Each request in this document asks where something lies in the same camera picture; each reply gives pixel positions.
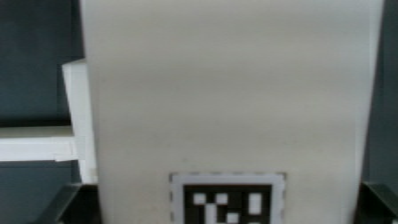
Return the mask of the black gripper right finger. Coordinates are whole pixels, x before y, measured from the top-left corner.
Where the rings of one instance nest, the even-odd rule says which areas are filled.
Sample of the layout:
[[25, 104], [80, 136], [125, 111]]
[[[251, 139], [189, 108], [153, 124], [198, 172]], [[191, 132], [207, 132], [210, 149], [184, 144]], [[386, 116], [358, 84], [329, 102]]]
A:
[[398, 195], [384, 184], [361, 183], [354, 224], [398, 224]]

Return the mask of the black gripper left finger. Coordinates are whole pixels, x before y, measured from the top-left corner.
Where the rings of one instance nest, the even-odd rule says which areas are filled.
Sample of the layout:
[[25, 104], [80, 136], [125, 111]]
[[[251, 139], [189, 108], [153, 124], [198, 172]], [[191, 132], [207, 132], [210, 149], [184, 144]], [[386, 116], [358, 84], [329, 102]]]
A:
[[64, 186], [36, 224], [102, 224], [100, 192], [95, 184]]

